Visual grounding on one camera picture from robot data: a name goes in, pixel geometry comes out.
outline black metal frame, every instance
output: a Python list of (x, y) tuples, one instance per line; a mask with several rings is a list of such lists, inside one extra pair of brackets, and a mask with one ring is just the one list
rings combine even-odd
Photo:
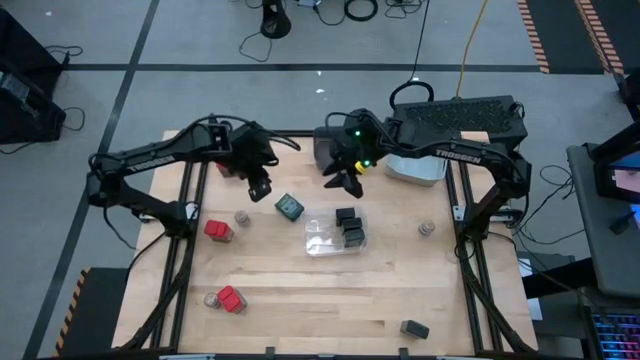
[[(307, 130), (281, 130), (281, 131), (276, 131), (279, 134), (282, 135), (286, 135), (286, 136), (291, 136), (291, 137), (312, 137), (313, 136), (313, 132), (312, 131), (307, 131)], [(206, 182), (206, 176), (207, 176), (207, 169), (208, 169), (208, 164), (207, 163), (203, 163), (201, 165), (200, 168), (200, 173), (199, 173), (199, 178), (198, 178), (198, 184), (196, 187), (196, 195), (195, 195), (195, 203), (200, 206), (200, 204), (202, 203), (202, 199), (204, 197), (204, 190), (205, 190), (205, 182)], [(189, 188), (189, 184), (190, 184), (190, 180), (192, 177), (192, 173), (193, 173), (193, 165), (191, 164), (187, 164), (185, 166), (185, 170), (184, 170), (184, 174), (183, 174), (183, 178), (182, 178), (182, 185), (180, 188), (180, 194), (179, 194), (179, 199), (181, 201), (185, 201), (187, 196), (188, 196), (188, 188)], [(469, 173), (468, 173), (468, 169), (466, 164), (460, 163), (460, 177), (461, 177), (461, 184), (462, 184), (462, 189), (464, 192), (464, 197), (465, 197), (465, 203), (466, 204), (471, 204), (473, 202), (473, 193), (471, 190), (471, 183), (469, 180)], [(447, 165), (447, 172), (446, 172), (446, 185), (447, 185), (447, 193), (448, 193), (448, 197), (449, 197), (449, 202), (450, 202), (450, 209), (452, 212), (452, 218), (453, 218), (453, 206), (457, 206), (458, 205), (458, 198), (457, 198), (457, 194), (456, 194), (456, 186), (455, 186), (455, 180), (453, 178), (453, 173), (451, 171), (451, 163), (449, 162)], [(462, 234), (460, 232), (460, 226), (457, 221), (454, 220), (454, 230), (455, 230), (455, 235), (456, 235), (456, 244), (459, 244), (459, 254), (460, 257), (462, 259), (465, 259), (468, 257), (468, 253), (466, 250), (466, 247), (464, 246), (464, 241), (465, 239), (462, 237)], [(196, 231), (194, 231), (194, 235), (192, 235), (191, 237), (189, 237), (187, 239), (187, 247), (193, 247), (195, 246), (195, 237), (196, 237)], [(167, 254), (167, 261), (166, 261), (166, 265), (165, 265), (165, 271), (164, 271), (164, 277), (162, 280), (162, 288), (161, 288), (161, 292), (160, 292), (160, 296), (163, 296), (164, 294), (166, 294), (166, 291), (168, 289), (168, 285), (171, 283), (171, 280), (173, 278), (173, 272), (174, 272), (174, 268), (175, 268), (175, 262), (176, 262), (176, 256), (177, 256), (177, 249), (178, 249), (178, 243), (179, 243), (179, 239), (177, 238), (172, 238), (171, 239), (171, 244), (169, 246), (169, 252)], [(482, 283), (482, 287), (485, 290), (485, 292), (487, 293), (488, 297), (493, 300), (493, 295), (492, 295), (492, 291), (491, 291), (491, 283), (490, 283), (490, 279), (489, 279), (489, 273), (488, 273), (488, 269), (487, 269), (487, 263), (486, 263), (486, 258), (485, 258), (485, 254), (484, 254), (484, 249), (482, 246), (482, 242), (476, 242), (473, 244), (474, 249), (475, 249), (475, 258), (477, 261), (477, 265), (478, 265), (478, 272), (480, 275), (480, 279), (481, 279), (481, 283)], [(193, 251), (185, 251), (185, 256), (187, 256), (187, 254), (191, 255), (191, 257), (193, 256)], [(191, 262), (192, 259), (183, 259), (183, 261), (189, 261)], [(469, 260), (460, 260), (460, 266), (461, 266), (461, 271), (464, 271), (463, 268), (465, 266), (470, 266), (469, 264)], [(169, 343), (169, 348), (172, 349), (173, 351), (179, 353), (179, 340), (180, 340), (180, 334), (181, 334), (181, 328), (182, 328), (182, 320), (184, 318), (184, 311), (185, 311), (185, 302), (186, 302), (186, 294), (187, 294), (187, 289), (188, 289), (188, 278), (190, 277), (190, 271), (187, 273), (187, 281), (185, 283), (185, 285), (183, 286), (182, 289), (180, 289), (179, 293), (178, 293), (178, 300), (176, 301), (176, 308), (175, 308), (175, 317), (174, 317), (174, 321), (172, 324), (172, 329), (171, 329), (171, 338), (170, 338), (170, 343)], [(557, 357), (546, 357), (546, 356), (541, 356), (538, 354), (520, 354), (520, 353), (513, 353), (513, 352), (504, 352), (503, 351), (503, 346), (502, 346), (502, 338), (500, 335), (500, 332), (498, 331), (498, 328), (496, 326), (496, 324), (493, 322), (492, 319), (488, 318), (489, 321), (489, 329), (491, 331), (491, 341), (492, 341), (492, 345), (493, 345), (493, 349), (494, 350), (484, 350), (484, 345), (482, 342), (482, 335), (481, 335), (481, 328), (480, 328), (480, 323), (479, 323), (479, 317), (478, 317), (478, 312), (477, 312), (477, 307), (476, 307), (476, 299), (474, 296), (473, 291), (471, 290), (470, 286), (465, 282), (464, 283), (464, 291), (465, 291), (465, 300), (466, 300), (466, 305), (467, 305), (467, 313), (469, 315), (469, 326), (471, 329), (471, 337), (472, 337), (472, 342), (473, 342), (473, 348), (474, 348), (474, 353), (475, 356), (481, 356), (481, 357), (486, 357), (486, 358), (495, 358), (495, 359), (545, 359), (545, 358), (556, 358)], [(161, 342), (161, 334), (162, 334), (162, 329), (163, 329), (163, 323), (164, 323), (164, 316), (160, 319), (160, 321), (158, 322), (158, 324), (156, 325), (156, 329), (153, 333), (153, 337), (152, 337), (152, 342), (151, 342), (151, 348), (158, 348)], [(364, 359), (370, 359), (370, 360), (392, 360), (392, 359), (401, 359), (401, 360), (432, 360), (432, 359), (436, 359), (438, 357), (436, 356), (412, 356), (409, 355), (409, 352), (406, 348), (399, 348), (398, 349), (398, 353), (399, 355), (393, 356), (393, 355), (388, 355), (388, 356), (377, 356), (377, 355), (366, 355), (366, 356), (361, 356), (361, 355), (319, 355), (319, 354), (315, 354), (315, 355), (276, 355), (275, 354), (275, 348), (272, 347), (268, 347), (266, 348), (266, 352), (265, 354), (216, 354), (215, 358), (216, 359), (246, 359), (246, 360), (250, 360), (250, 359), (257, 359), (257, 360), (263, 360), (263, 359), (287, 359), (287, 360), (310, 360), (310, 359), (333, 359), (333, 360), (364, 360)]]

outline wooden tabletop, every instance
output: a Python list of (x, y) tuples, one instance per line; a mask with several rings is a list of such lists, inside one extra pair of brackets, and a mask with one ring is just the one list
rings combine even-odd
[[(168, 132), (165, 138), (173, 134)], [(328, 179), (315, 167), (312, 140), (296, 140), (301, 152), (273, 144), (280, 165), (268, 168), (273, 191), (258, 203), (249, 199), (246, 182), (224, 179), (210, 166), (180, 351), (264, 353), (265, 347), (275, 346), (279, 354), (394, 355), (399, 347), (407, 347), (413, 355), (472, 354), (445, 182), (426, 188), (391, 179), (384, 175), (382, 161), (360, 177), (365, 195), (355, 199), (342, 189), (324, 189)], [(453, 168), (459, 181), (457, 164)], [(165, 201), (177, 199), (183, 169), (183, 164), (158, 168), (150, 194)], [(477, 201), (493, 180), (483, 168), (470, 166), (469, 170)], [(274, 204), (284, 193), (305, 206), (297, 222), (276, 212)], [(304, 225), (311, 214), (350, 206), (360, 207), (367, 217), (364, 252), (307, 256)], [(249, 213), (249, 228), (235, 224), (237, 210)], [(202, 233), (210, 219), (232, 225), (231, 243), (213, 242)], [(425, 239), (418, 226), (427, 219), (436, 223), (436, 230)], [(491, 231), (510, 236), (503, 225), (492, 225)], [(138, 249), (161, 232), (159, 223), (143, 225)], [(114, 346), (129, 340), (157, 303), (168, 244), (168, 240), (157, 244), (131, 272)], [(484, 245), (497, 307), (524, 341), (536, 348), (513, 245), (495, 236)], [(241, 314), (204, 305), (205, 294), (225, 285), (237, 287), (246, 298), (249, 305)], [(490, 349), (486, 314), (477, 303), (484, 346)], [(163, 344), (168, 343), (173, 313), (173, 308), (167, 311)], [(402, 335), (403, 320), (428, 326), (429, 338)]]

